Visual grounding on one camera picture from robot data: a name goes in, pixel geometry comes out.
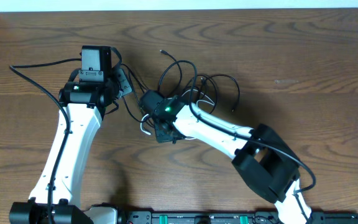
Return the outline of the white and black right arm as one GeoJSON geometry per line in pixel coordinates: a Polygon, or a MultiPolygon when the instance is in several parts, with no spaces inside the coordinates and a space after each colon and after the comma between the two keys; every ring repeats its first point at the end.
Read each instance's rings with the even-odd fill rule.
{"type": "Polygon", "coordinates": [[[149,90],[140,99],[145,118],[154,122],[158,142],[200,140],[231,159],[246,185],[275,205],[281,223],[311,223],[299,168],[309,168],[269,126],[238,126],[219,119],[181,96],[166,98],[149,90]]]}

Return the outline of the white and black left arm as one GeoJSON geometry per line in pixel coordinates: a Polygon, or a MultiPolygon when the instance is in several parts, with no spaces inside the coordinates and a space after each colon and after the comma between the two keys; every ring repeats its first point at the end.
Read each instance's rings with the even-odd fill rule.
{"type": "Polygon", "coordinates": [[[93,139],[106,108],[116,104],[132,88],[111,56],[121,57],[114,47],[84,45],[81,68],[69,76],[58,97],[58,128],[42,175],[26,202],[14,202],[11,223],[124,223],[124,213],[102,203],[80,209],[83,173],[93,139]]]}

